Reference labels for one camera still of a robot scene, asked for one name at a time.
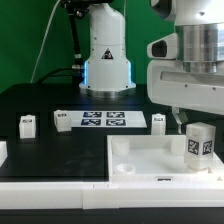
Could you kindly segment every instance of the black table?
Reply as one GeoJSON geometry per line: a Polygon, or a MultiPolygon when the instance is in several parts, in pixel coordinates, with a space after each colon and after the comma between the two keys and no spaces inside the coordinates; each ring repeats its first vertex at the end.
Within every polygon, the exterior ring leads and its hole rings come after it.
{"type": "MultiPolygon", "coordinates": [[[[0,95],[0,140],[7,141],[8,158],[0,168],[0,181],[107,181],[107,135],[148,135],[151,116],[167,116],[167,133],[177,134],[171,108],[151,103],[145,85],[136,94],[119,99],[80,95],[67,84],[20,84],[0,95]],[[73,128],[58,133],[55,110],[143,111],[147,128],[73,128]],[[37,138],[21,140],[22,115],[37,119],[37,138]]],[[[223,156],[222,116],[187,111],[190,121],[216,125],[215,151],[223,156]]],[[[0,211],[0,223],[223,223],[222,208],[144,208],[119,210],[24,210],[0,211]]]]}

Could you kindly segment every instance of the green background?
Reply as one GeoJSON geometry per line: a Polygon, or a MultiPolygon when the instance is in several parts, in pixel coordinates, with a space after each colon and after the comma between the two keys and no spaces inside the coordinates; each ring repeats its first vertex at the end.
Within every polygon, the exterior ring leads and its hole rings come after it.
{"type": "MultiPolygon", "coordinates": [[[[17,83],[29,83],[45,29],[56,0],[7,0],[0,8],[0,92],[17,83]]],[[[111,6],[121,13],[123,0],[111,6]]],[[[81,50],[89,56],[88,16],[78,20],[81,50]]],[[[173,24],[160,19],[149,7],[149,0],[127,0],[127,58],[132,62],[132,80],[146,83],[147,45],[173,31],[173,24]]],[[[47,72],[73,63],[73,47],[67,13],[57,8],[35,80],[47,72]]]]}

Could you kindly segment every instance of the metal cylinder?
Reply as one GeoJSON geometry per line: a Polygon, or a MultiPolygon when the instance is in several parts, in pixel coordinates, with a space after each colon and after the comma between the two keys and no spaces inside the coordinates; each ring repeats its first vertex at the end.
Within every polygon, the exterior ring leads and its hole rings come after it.
{"type": "Polygon", "coordinates": [[[215,73],[224,61],[224,23],[176,26],[179,55],[186,72],[215,73]]]}

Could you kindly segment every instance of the small white block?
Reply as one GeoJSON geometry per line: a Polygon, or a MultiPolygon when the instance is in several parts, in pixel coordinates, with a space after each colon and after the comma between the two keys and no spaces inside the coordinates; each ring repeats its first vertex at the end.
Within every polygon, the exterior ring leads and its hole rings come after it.
{"type": "Polygon", "coordinates": [[[72,121],[67,111],[57,110],[54,112],[54,124],[58,132],[72,130],[72,121]]]}
{"type": "Polygon", "coordinates": [[[191,169],[203,170],[213,164],[216,127],[195,123],[187,125],[184,162],[191,169]]]}
{"type": "Polygon", "coordinates": [[[151,135],[165,135],[165,134],[166,134],[166,116],[162,114],[153,114],[151,135]]]}
{"type": "Polygon", "coordinates": [[[4,163],[7,156],[8,154],[7,154],[6,142],[0,142],[0,166],[4,163]]]}
{"type": "Polygon", "coordinates": [[[113,137],[111,143],[114,155],[126,156],[129,154],[129,139],[121,136],[113,137]]]}
{"type": "Polygon", "coordinates": [[[22,116],[19,123],[20,138],[35,138],[36,118],[32,115],[22,116]]]}

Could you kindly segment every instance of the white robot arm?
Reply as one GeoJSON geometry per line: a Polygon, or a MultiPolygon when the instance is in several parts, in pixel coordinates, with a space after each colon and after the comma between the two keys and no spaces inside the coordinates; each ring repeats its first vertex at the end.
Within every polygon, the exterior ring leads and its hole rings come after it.
{"type": "MultiPolygon", "coordinates": [[[[131,81],[131,63],[126,58],[125,19],[108,3],[113,0],[62,0],[68,13],[82,18],[90,14],[90,57],[84,63],[84,80],[80,92],[94,97],[116,98],[135,92],[136,85],[131,81]]],[[[74,18],[70,19],[78,44],[74,18]]],[[[77,59],[81,52],[75,53],[77,59]]]]}
{"type": "Polygon", "coordinates": [[[151,43],[148,95],[159,104],[224,114],[222,0],[151,0],[175,33],[151,43]]]}

